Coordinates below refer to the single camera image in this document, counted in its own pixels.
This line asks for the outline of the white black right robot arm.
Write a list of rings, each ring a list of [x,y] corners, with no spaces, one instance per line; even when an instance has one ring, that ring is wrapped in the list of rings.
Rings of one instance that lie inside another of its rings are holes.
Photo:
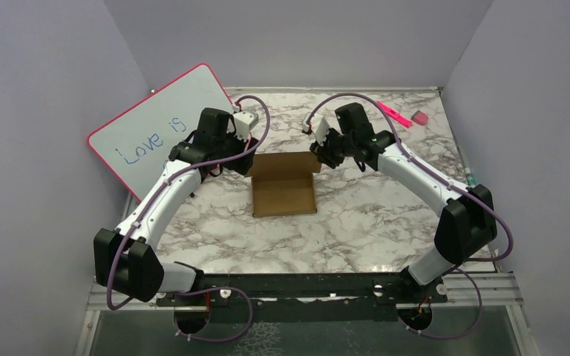
[[[401,183],[425,202],[439,218],[433,246],[402,271],[399,293],[416,302],[428,292],[428,284],[461,265],[497,236],[491,214],[491,192],[483,185],[470,187],[445,176],[420,160],[389,131],[375,132],[359,103],[335,110],[339,128],[326,119],[309,126],[315,137],[310,151],[332,169],[352,158],[365,171],[371,168]]]

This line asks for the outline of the brown cardboard box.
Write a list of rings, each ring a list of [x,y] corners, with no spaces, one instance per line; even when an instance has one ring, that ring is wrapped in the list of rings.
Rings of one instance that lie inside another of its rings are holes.
[[[315,214],[315,175],[321,170],[307,152],[257,154],[246,174],[250,178],[252,216],[281,217]]]

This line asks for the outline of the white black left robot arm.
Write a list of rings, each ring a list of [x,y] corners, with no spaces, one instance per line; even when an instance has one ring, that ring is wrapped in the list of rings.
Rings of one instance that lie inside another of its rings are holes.
[[[180,206],[214,169],[249,171],[260,143],[251,135],[258,120],[251,111],[202,110],[197,128],[171,149],[141,203],[116,228],[102,228],[94,237],[98,285],[143,302],[169,292],[185,304],[200,301],[203,271],[186,263],[162,263],[157,247]]]

